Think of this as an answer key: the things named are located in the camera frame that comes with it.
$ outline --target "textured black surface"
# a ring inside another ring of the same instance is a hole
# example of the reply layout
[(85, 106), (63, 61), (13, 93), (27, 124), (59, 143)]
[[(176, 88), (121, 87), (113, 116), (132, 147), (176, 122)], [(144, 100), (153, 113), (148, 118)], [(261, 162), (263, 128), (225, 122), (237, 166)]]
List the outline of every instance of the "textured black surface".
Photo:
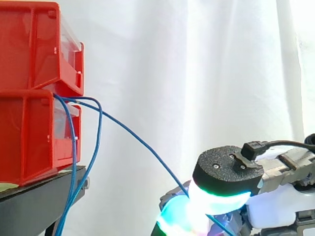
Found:
[(192, 175), (195, 183), (207, 192), (220, 196), (247, 191), (256, 193), (264, 174), (263, 167), (242, 169), (243, 164), (230, 157), (240, 150), (239, 147), (225, 146), (203, 152)]
[[(77, 182), (85, 173), (77, 167)], [(0, 236), (37, 236), (62, 214), (69, 192), (71, 174), (0, 193)], [(84, 196), (80, 191), (77, 200)]]

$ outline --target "cyan light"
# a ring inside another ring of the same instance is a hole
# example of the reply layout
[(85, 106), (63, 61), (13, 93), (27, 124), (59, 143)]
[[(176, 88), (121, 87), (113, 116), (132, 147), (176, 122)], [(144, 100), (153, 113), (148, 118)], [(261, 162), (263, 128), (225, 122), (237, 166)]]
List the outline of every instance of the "cyan light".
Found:
[(221, 215), (241, 208), (250, 198), (251, 193), (246, 192), (230, 197), (221, 197), (207, 193), (200, 189), (191, 180), (189, 185), (189, 198), (192, 204), (202, 210), (204, 214)]
[(206, 236), (210, 230), (209, 219), (184, 195), (172, 198), (165, 205), (157, 223), (167, 236)]

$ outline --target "blue wire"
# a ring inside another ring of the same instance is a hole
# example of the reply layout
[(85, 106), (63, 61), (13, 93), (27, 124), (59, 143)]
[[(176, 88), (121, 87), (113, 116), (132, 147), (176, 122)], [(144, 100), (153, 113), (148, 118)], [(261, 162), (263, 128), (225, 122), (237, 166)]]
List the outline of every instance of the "blue wire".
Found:
[[(74, 99), (68, 99), (68, 101), (70, 102), (77, 102)], [(100, 112), (100, 110), (97, 107), (94, 107), (90, 104), (84, 103), (84, 102), (80, 102), (79, 104), (84, 105), (86, 107), (89, 107), (97, 112)], [(182, 183), (179, 181), (179, 179), (175, 176), (175, 174), (171, 171), (171, 169), (167, 166), (167, 164), (162, 160), (162, 158), (160, 158), (160, 156), (154, 151), (154, 149), (152, 147), (150, 147), (145, 141), (143, 141), (136, 133), (134, 133), (131, 129), (129, 129), (127, 126), (125, 126), (123, 123), (121, 123), (119, 120), (115, 119), (114, 117), (112, 117), (111, 115), (109, 115), (108, 113), (102, 111), (103, 115), (108, 117), (110, 120), (112, 120), (113, 122), (115, 122), (116, 124), (118, 124), (119, 126), (121, 126), (123, 129), (125, 129), (129, 134), (131, 134), (133, 137), (136, 138), (136, 140), (138, 140), (141, 144), (143, 144), (157, 159), (158, 161), (162, 164), (162, 166), (167, 170), (167, 172), (172, 176), (172, 178), (175, 180), (175, 182), (179, 185), (179, 187), (181, 188), (181, 190), (185, 193), (185, 195), (187, 197), (189, 197), (188, 195), (188, 191), (185, 189), (185, 187), (182, 185)], [(216, 218), (214, 218), (211, 215), (207, 215), (207, 217), (212, 220), (215, 224), (217, 224), (222, 230), (224, 230), (229, 236), (235, 236), (234, 233), (232, 233), (230, 230), (228, 230), (220, 221), (218, 221)]]
[(66, 219), (66, 216), (71, 208), (71, 206), (73, 205), (75, 199), (77, 198), (79, 192), (81, 191), (83, 185), (84, 185), (84, 182), (85, 180), (87, 179), (92, 167), (93, 167), (93, 164), (95, 162), (95, 159), (96, 159), (96, 156), (97, 156), (97, 153), (98, 153), (98, 150), (99, 150), (99, 145), (100, 145), (100, 137), (101, 137), (101, 129), (102, 129), (102, 119), (103, 119), (103, 116), (102, 116), (102, 106), (101, 104), (94, 98), (90, 98), (90, 97), (72, 97), (72, 98), (65, 98), (63, 97), (62, 98), (63, 100), (65, 101), (70, 101), (70, 102), (74, 102), (74, 103), (77, 103), (77, 104), (81, 104), (83, 106), (86, 106), (87, 103), (81, 103), (80, 101), (77, 101), (77, 100), (90, 100), (90, 101), (94, 101), (98, 108), (97, 108), (97, 111), (99, 111), (99, 118), (98, 118), (98, 129), (97, 129), (97, 135), (96, 135), (96, 145), (95, 145), (95, 149), (94, 149), (94, 153), (93, 153), (93, 156), (92, 156), (92, 159), (89, 163), (89, 166), (87, 167), (87, 170), (86, 172), (84, 173), (83, 177), (82, 177), (82, 180), (80, 181), (80, 183), (78, 184), (77, 188), (75, 189), (74, 193), (72, 194), (69, 202), (67, 203), (64, 211), (63, 211), (63, 214), (60, 218), (60, 222), (58, 224), (58, 227), (57, 227), (57, 230), (56, 230), (56, 236), (61, 236), (62, 235), (62, 232), (63, 232), (63, 227), (64, 227), (64, 224), (65, 224), (65, 219)]
[(67, 116), (68, 122), (70, 124), (70, 133), (71, 133), (71, 140), (72, 140), (72, 173), (71, 173), (71, 182), (70, 182), (70, 188), (69, 188), (69, 193), (68, 193), (68, 198), (66, 201), (66, 205), (70, 202), (71, 196), (74, 192), (74, 187), (75, 187), (75, 182), (76, 182), (76, 173), (77, 173), (77, 145), (75, 141), (75, 132), (74, 132), (74, 127), (73, 127), (73, 122), (72, 118), (69, 112), (69, 109), (66, 105), (66, 103), (63, 101), (63, 99), (54, 94), (54, 97), (60, 101), (61, 105), (64, 108), (65, 114)]

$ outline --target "red plastic storage bin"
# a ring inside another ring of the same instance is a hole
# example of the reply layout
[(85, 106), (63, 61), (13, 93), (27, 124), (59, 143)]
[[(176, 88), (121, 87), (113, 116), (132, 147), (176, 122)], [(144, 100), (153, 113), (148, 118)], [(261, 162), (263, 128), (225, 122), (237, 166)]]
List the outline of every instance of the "red plastic storage bin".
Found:
[[(80, 161), (81, 109), (69, 106)], [(69, 123), (47, 90), (0, 92), (0, 183), (25, 185), (72, 163)]]
[(0, 90), (83, 95), (83, 44), (54, 2), (0, 1)]

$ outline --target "cable connector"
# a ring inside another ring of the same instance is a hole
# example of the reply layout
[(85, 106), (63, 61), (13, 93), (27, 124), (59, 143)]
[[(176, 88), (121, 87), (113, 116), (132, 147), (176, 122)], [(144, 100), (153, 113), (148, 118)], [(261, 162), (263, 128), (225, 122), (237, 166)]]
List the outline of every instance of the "cable connector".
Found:
[(266, 142), (252, 141), (245, 143), (241, 150), (241, 155), (246, 159), (253, 161), (257, 156), (264, 154), (268, 150)]

